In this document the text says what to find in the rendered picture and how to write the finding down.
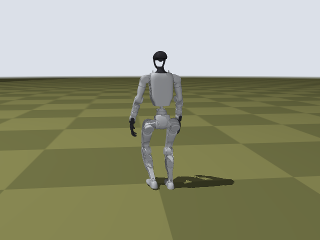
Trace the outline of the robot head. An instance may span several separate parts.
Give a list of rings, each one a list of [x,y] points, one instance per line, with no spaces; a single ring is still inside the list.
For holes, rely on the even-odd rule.
[[[153,55],[153,63],[154,66],[157,68],[157,71],[155,73],[167,73],[164,70],[164,65],[165,65],[165,61],[167,59],[167,54],[164,51],[157,51],[154,55]],[[162,66],[156,66],[156,60],[158,60],[159,62],[163,61]]]

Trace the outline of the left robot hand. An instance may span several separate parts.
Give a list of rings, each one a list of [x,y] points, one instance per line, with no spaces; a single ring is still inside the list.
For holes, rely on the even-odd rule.
[[[131,134],[132,134],[132,136],[136,137],[136,136],[137,136],[137,135],[136,135],[137,133],[134,132],[134,130],[133,130],[133,129],[135,129],[135,127],[134,127],[135,119],[134,119],[134,118],[131,118],[130,121],[129,121],[129,123],[130,123]]]

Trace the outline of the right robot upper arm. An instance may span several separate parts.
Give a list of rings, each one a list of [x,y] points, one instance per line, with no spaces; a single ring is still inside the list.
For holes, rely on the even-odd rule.
[[[174,90],[176,93],[173,100],[175,103],[179,103],[183,100],[181,77],[179,75],[173,74],[173,82],[174,82]]]

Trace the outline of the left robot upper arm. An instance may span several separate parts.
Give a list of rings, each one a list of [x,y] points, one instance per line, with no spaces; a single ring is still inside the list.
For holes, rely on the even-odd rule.
[[[151,74],[146,74],[146,75],[141,76],[141,78],[139,80],[139,84],[138,84],[137,96],[135,99],[135,103],[138,103],[138,104],[143,103],[143,100],[144,100],[143,94],[146,89],[146,84],[148,82],[150,82],[150,78],[151,78]]]

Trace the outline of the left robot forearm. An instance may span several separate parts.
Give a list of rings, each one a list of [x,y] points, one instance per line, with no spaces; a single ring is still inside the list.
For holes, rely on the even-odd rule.
[[[132,110],[131,110],[130,117],[129,117],[130,121],[131,121],[131,118],[134,118],[134,121],[136,121],[136,116],[138,115],[138,111],[140,108],[139,103],[135,103],[136,97],[137,96],[135,96],[134,101],[133,101]]]

